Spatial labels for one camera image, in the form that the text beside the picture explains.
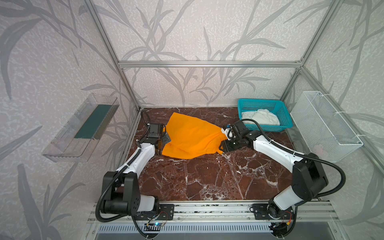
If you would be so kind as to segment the orange drawstring shorts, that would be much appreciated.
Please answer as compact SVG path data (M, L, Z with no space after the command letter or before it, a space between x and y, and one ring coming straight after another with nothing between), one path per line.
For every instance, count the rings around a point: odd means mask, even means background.
M165 144L162 155L190 160L206 154L223 154L219 149L227 137L221 128L207 121L173 113L166 125L171 141Z

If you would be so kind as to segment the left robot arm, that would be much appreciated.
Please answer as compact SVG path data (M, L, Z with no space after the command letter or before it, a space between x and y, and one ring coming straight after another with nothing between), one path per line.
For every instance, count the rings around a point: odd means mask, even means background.
M141 194L139 177L149 161L160 155L170 142L164 124L148 124L145 135L137 140L134 153L117 170L103 177L102 194L96 205L96 217L100 222L142 213L159 214L158 198Z

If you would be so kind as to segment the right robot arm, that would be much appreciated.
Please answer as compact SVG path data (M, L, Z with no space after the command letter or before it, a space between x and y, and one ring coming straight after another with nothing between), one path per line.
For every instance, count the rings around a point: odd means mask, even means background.
M289 187L269 200L270 215L278 215L292 206L311 201L327 185L328 179L322 164L313 156L306 156L275 142L263 130L249 130L243 121L237 121L221 129L227 137L219 150L224 153L243 148L262 153L279 163L292 174Z

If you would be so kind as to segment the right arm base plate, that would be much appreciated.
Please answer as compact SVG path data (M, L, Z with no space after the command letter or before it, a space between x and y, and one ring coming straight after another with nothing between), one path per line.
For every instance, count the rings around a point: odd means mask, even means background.
M292 207L281 210L274 204L252 204L249 208L256 220L291 220L294 210Z

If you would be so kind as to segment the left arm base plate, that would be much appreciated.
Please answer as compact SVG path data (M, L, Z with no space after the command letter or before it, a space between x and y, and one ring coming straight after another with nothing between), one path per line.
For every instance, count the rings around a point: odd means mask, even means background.
M174 213L174 204L160 204L154 212L140 212L134 216L134 219L137 221L171 221L174 218Z

